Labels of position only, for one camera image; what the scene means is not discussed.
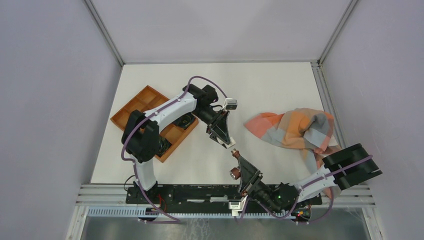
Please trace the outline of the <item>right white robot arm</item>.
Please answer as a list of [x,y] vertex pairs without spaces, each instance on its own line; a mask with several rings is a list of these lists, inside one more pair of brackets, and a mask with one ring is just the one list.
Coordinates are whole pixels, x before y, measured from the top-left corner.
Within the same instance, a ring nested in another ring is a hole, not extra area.
[[231,177],[240,181],[238,193],[271,213],[295,210],[327,188],[346,190],[383,173],[372,155],[358,143],[326,156],[323,165],[310,176],[296,183],[280,183],[272,189],[262,181],[262,172],[238,150],[233,149],[231,153],[238,163],[230,171]]

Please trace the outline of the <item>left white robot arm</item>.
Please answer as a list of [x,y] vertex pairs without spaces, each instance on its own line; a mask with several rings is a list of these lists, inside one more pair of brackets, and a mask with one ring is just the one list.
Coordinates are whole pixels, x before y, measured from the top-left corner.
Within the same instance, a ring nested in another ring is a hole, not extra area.
[[204,122],[209,138],[224,148],[235,145],[228,130],[228,116],[230,111],[237,109],[238,102],[227,97],[221,109],[215,111],[212,104],[217,100],[214,87],[199,88],[189,84],[179,95],[156,108],[130,113],[121,138],[121,158],[132,162],[135,181],[140,187],[138,197],[144,203],[154,202],[158,195],[152,159],[160,149],[160,133],[183,115],[192,114]]

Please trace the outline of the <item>brown water faucet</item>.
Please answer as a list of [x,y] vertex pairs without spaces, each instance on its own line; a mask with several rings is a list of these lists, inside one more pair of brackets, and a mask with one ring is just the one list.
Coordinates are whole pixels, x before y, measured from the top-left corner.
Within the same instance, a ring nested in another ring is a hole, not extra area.
[[241,169],[240,169],[240,162],[239,162],[240,152],[237,149],[233,148],[231,150],[231,155],[237,160],[237,165],[233,167],[229,171],[229,173],[233,180],[238,180],[241,177]]

